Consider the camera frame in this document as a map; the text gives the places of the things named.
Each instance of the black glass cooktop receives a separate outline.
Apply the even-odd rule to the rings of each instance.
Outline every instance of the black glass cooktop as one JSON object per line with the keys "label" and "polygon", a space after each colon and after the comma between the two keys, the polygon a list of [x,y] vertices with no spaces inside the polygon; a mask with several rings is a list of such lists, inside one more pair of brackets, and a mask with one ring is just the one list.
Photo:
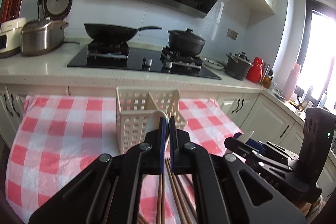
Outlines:
{"label": "black glass cooktop", "polygon": [[[143,58],[153,59],[151,67],[146,67],[142,64]],[[204,65],[200,70],[186,69],[182,66],[173,66],[171,69],[166,69],[163,66],[163,62],[160,60],[160,58],[161,52],[144,50],[139,48],[130,48],[127,60],[88,56],[87,46],[85,46],[70,61],[68,67],[151,71],[222,80],[222,78],[205,68]]]}

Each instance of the red and white checkered tablecloth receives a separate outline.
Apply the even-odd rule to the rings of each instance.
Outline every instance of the red and white checkered tablecloth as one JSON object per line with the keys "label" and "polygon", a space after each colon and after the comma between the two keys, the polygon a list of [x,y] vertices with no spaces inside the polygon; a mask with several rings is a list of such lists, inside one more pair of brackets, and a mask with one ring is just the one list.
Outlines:
{"label": "red and white checkered tablecloth", "polygon": [[[179,109],[191,141],[210,153],[223,155],[225,138],[240,131],[213,100],[180,100]],[[35,210],[102,153],[119,154],[115,98],[28,96],[8,159],[9,204],[28,223]],[[165,182],[166,223],[180,223],[167,172]],[[149,223],[156,221],[157,192],[158,176],[147,176],[140,213]]]}

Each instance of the red thermos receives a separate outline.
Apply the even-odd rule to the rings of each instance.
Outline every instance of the red thermos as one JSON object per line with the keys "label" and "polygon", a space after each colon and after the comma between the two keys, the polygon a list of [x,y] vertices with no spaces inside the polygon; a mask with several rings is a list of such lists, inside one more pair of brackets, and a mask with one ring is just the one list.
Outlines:
{"label": "red thermos", "polygon": [[253,83],[257,83],[261,80],[263,76],[263,70],[261,65],[263,64],[263,60],[259,57],[256,57],[253,61],[252,67],[249,69],[246,78]]}

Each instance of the white countertop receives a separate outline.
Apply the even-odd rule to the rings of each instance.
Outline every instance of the white countertop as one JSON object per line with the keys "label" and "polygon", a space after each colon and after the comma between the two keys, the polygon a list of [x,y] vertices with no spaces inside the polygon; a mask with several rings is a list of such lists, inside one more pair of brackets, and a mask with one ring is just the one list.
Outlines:
{"label": "white countertop", "polygon": [[239,81],[212,70],[222,80],[171,75],[166,73],[117,69],[67,68],[67,64],[87,42],[64,44],[36,57],[17,54],[0,59],[0,83],[26,85],[68,85],[87,87],[156,86],[188,91],[261,93],[262,87],[248,80]]}

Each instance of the plastic utensil basket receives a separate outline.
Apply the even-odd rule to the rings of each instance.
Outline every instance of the plastic utensil basket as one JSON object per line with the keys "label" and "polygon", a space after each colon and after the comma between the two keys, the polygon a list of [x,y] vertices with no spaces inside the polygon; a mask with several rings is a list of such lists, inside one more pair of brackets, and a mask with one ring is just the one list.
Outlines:
{"label": "plastic utensil basket", "polygon": [[148,118],[156,110],[175,117],[177,129],[187,121],[179,112],[179,91],[153,88],[117,87],[117,137],[121,154],[145,139]]}

